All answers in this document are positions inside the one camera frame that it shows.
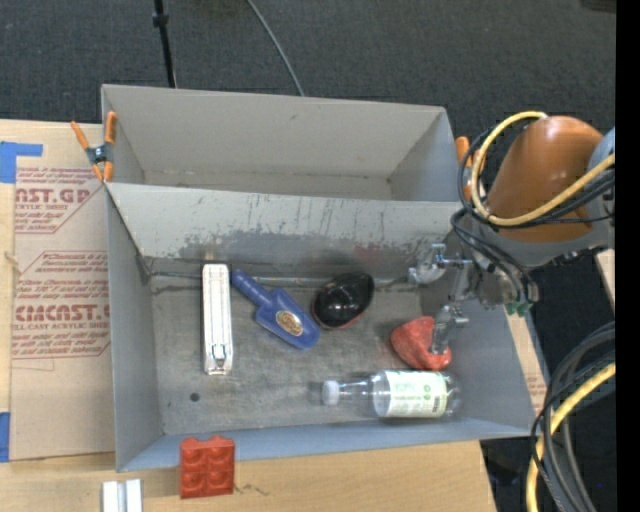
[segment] black floor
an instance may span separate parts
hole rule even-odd
[[[523,110],[602,132],[616,122],[615,0],[254,5],[294,75],[246,0],[165,0],[178,87],[439,105],[454,136]],[[99,122],[101,84],[169,86],[153,12],[152,0],[0,0],[0,116]],[[533,319],[553,370],[613,311],[591,257],[535,277]],[[576,425],[594,502],[616,510],[615,393]],[[483,443],[500,512],[525,510],[527,443]]]

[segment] gray box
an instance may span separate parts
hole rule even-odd
[[[365,419],[327,408],[330,378],[403,368],[392,329],[446,302],[448,280],[407,282],[460,205],[441,107],[103,86],[119,117],[107,185],[116,469],[178,464],[182,439],[218,434],[238,460],[527,435],[535,417],[502,309],[465,303],[450,421]],[[204,262],[240,267],[308,309],[319,285],[360,270],[374,300],[349,329],[301,351],[232,290],[230,375],[202,371]]]

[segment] white plastic bottle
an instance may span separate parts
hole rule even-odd
[[[447,418],[460,409],[460,391],[449,372],[381,370],[357,380],[325,381],[322,401],[348,402],[379,418]]]

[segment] orange robot part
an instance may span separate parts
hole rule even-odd
[[[497,217],[527,214],[549,202],[580,179],[603,134],[569,116],[549,116],[532,122],[516,137],[502,161],[487,196],[486,208]],[[586,219],[585,207],[564,219]],[[520,242],[562,242],[591,230],[588,222],[500,229],[500,235]]]

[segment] yellow cable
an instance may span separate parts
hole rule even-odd
[[[594,389],[606,380],[613,377],[616,373],[616,363],[611,363],[596,373],[588,381],[582,384],[572,395],[570,395],[558,408],[558,410],[551,417],[551,434],[553,434],[564,418],[578,405],[584,398],[589,395]],[[536,443],[536,453],[538,459],[542,460],[544,453],[544,437],[540,436]],[[529,463],[529,471],[527,472],[527,510],[529,512],[538,512],[537,502],[537,481],[538,481],[538,466],[535,460],[531,459]]]
[[[475,158],[473,162],[473,167],[471,168],[471,200],[473,201],[473,205],[480,215],[482,215],[485,219],[496,226],[518,226],[520,224],[524,224],[526,222],[530,222],[535,220],[545,213],[551,211],[556,206],[562,204],[567,199],[573,197],[577,194],[587,183],[596,178],[600,173],[607,170],[615,163],[615,153],[609,155],[607,158],[602,160],[598,165],[593,167],[589,172],[587,172],[584,176],[582,176],[579,180],[577,180],[573,185],[566,188],[556,197],[551,199],[549,202],[543,204],[542,206],[536,208],[535,210],[528,212],[524,215],[520,215],[518,217],[512,218],[502,218],[496,217],[492,215],[489,210],[487,210],[482,204],[482,200],[480,199],[480,195],[478,192],[478,181],[480,178],[480,174],[482,172],[482,162],[486,157],[486,152],[491,145],[491,143],[496,139],[496,137],[502,133],[502,131],[509,126],[510,124],[515,123],[521,119],[526,118],[543,118],[547,117],[544,112],[522,112],[520,114],[515,114],[507,119],[505,119],[502,123],[500,123],[494,130],[487,136],[484,143],[480,147],[477,153],[477,158]]]
[[[535,111],[520,112],[508,117],[491,131],[491,133],[482,143],[482,146],[480,146],[480,149],[476,151],[473,159],[473,166],[471,167],[471,199],[474,206],[478,209],[483,217],[486,218],[490,214],[487,210],[485,210],[484,206],[482,205],[482,201],[480,200],[480,195],[478,192],[478,179],[480,177],[482,169],[484,168],[482,164],[485,160],[489,146],[496,139],[496,137],[498,137],[498,135],[500,135],[509,125],[512,125],[513,123],[520,121],[521,119],[541,119],[543,117],[547,117],[547,114],[545,114],[544,112]]]

